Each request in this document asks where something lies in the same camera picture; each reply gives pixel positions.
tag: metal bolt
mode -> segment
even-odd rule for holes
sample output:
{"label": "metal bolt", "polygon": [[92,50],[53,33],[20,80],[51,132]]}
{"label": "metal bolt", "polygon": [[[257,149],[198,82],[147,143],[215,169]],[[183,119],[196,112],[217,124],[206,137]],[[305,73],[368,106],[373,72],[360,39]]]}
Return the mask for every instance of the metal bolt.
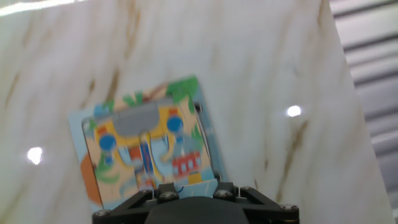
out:
{"label": "metal bolt", "polygon": [[111,213],[111,210],[109,209],[101,209],[95,212],[96,216],[105,216],[105,215],[109,215]]}
{"label": "metal bolt", "polygon": [[239,195],[239,187],[234,186],[234,194]]}
{"label": "metal bolt", "polygon": [[214,172],[214,178],[217,179],[218,182],[221,182],[223,180],[223,177],[221,176],[221,174],[219,172]]}
{"label": "metal bolt", "polygon": [[280,205],[280,208],[285,211],[293,211],[293,210],[298,209],[298,207],[296,205],[289,205],[289,204]]}
{"label": "metal bolt", "polygon": [[194,102],[193,104],[197,112],[201,112],[201,104],[199,102]]}
{"label": "metal bolt", "polygon": [[177,194],[174,192],[164,192],[159,197],[165,198],[165,199],[170,199],[170,198],[174,198],[175,196],[177,196]]}
{"label": "metal bolt", "polygon": [[146,193],[152,193],[152,191],[151,191],[151,190],[148,190],[148,189],[141,190],[141,192],[144,193],[144,194],[146,194]]}
{"label": "metal bolt", "polygon": [[227,190],[217,190],[216,195],[219,197],[230,197],[232,196],[231,192],[228,192]]}
{"label": "metal bolt", "polygon": [[245,186],[245,187],[242,187],[242,190],[253,190],[253,188],[252,188],[252,187]]}

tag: cardboard card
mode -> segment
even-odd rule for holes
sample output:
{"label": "cardboard card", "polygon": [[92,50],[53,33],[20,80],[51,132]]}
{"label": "cardboard card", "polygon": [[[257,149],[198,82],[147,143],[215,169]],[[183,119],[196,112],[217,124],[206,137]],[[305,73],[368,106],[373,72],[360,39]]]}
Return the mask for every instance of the cardboard card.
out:
{"label": "cardboard card", "polygon": [[[216,163],[219,170],[222,163],[216,145],[207,144],[213,133],[205,134],[211,126],[201,122],[195,100],[204,104],[193,77],[70,115],[93,210],[113,209],[159,184],[188,186],[215,178],[211,167]],[[211,154],[217,159],[212,163]]]}

